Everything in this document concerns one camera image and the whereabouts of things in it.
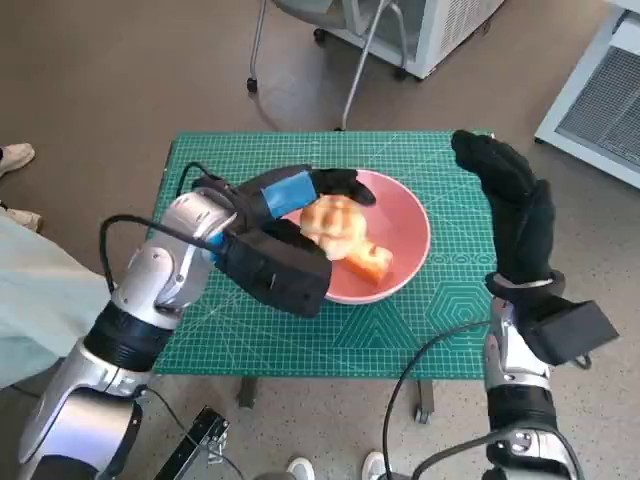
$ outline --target metal bracket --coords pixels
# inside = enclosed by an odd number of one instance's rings
[[[206,405],[193,421],[189,429],[189,437],[199,445],[207,447],[209,465],[222,462],[219,455],[227,444],[228,429],[229,422]],[[202,450],[184,436],[154,480],[180,480]]]
[[[238,391],[238,406],[240,408],[253,408],[258,396],[258,378],[242,377],[240,390]]]
[[[431,414],[435,412],[435,400],[433,396],[433,380],[417,380],[418,384],[418,405],[416,405],[416,423],[426,425],[429,423]]]

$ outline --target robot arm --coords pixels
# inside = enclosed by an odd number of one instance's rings
[[[142,418],[135,398],[214,266],[263,303],[317,314],[331,264],[293,224],[275,220],[324,193],[372,204],[375,197],[356,176],[354,170],[287,167],[237,189],[208,176],[195,182],[196,191],[174,200],[162,224],[216,245],[218,253],[162,232],[141,246],[35,407],[20,440],[21,478],[32,478],[52,456],[109,478],[120,473]]]
[[[584,355],[618,334],[594,302],[562,298],[565,279],[549,267],[554,207],[549,185],[524,157],[485,135],[458,131],[456,162],[477,175],[491,206],[498,268],[485,340],[485,389],[491,431],[519,424],[487,447],[495,468],[483,480],[580,479],[557,430],[550,366]]]

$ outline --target green cutting mat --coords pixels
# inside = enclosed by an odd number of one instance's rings
[[[420,273],[390,299],[359,307],[327,302],[311,320],[260,305],[214,273],[158,359],[156,372],[398,377],[420,345],[438,332],[487,319],[483,277],[495,262],[491,216],[477,179],[456,166],[450,138],[450,132],[180,135],[160,187],[156,218],[173,200],[190,161],[202,162],[231,183],[290,164],[360,167],[388,174],[413,190],[427,209],[432,243]],[[445,340],[421,361],[415,377],[480,378],[485,333],[478,329]]]

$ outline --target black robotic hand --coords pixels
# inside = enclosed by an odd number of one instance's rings
[[[216,266],[261,303],[305,317],[320,311],[331,280],[324,252],[281,218],[320,195],[346,195],[363,205],[375,196],[350,169],[297,165],[270,170],[233,187],[214,176],[194,183],[205,195],[229,203],[236,219],[221,238]]]
[[[511,146],[487,135],[458,130],[451,145],[491,205],[498,273],[514,284],[549,279],[555,216],[549,184]]]
[[[487,135],[458,130],[451,145],[456,163],[480,178],[491,205],[497,273],[508,282],[490,274],[487,288],[514,305],[518,331],[533,353],[560,365],[616,338],[595,302],[562,298],[564,275],[549,267],[555,213],[549,184],[511,146]]]

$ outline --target chair leg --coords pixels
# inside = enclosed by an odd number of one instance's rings
[[[253,49],[251,50],[251,63],[249,64],[249,72],[251,76],[247,79],[247,89],[255,93],[258,90],[258,76],[256,75],[256,60],[258,59],[258,48],[260,47],[260,35],[262,35],[262,24],[264,23],[264,15],[267,11],[267,0],[262,0],[260,5],[260,16],[258,17],[258,25],[256,26],[256,35],[253,38]]]
[[[378,20],[380,20],[380,15],[382,14],[382,10],[384,10],[385,2],[386,0],[380,0],[380,3],[378,4],[378,9],[376,10],[376,14],[374,15],[373,21],[371,22],[371,27],[369,27],[369,35],[367,36],[367,41],[364,44],[362,53],[360,54],[358,69],[356,70],[356,75],[353,78],[353,83],[351,84],[351,90],[349,91],[349,96],[347,97],[347,103],[344,106],[344,111],[342,112],[342,125],[341,125],[342,130],[347,129],[347,118],[349,117],[349,110],[351,110],[353,97],[356,94],[356,89],[358,88],[360,77],[362,76],[364,62],[367,60],[367,55],[369,54],[369,48],[371,47],[371,41],[373,40],[373,37],[376,34],[376,29],[378,28]]]
[[[404,16],[402,15],[402,10],[398,6],[396,2],[391,2],[389,4],[389,8],[395,14],[396,19],[398,20],[398,30],[400,31],[400,48],[402,50],[402,62],[400,64],[400,68],[403,70],[407,69],[407,30],[404,27]]]

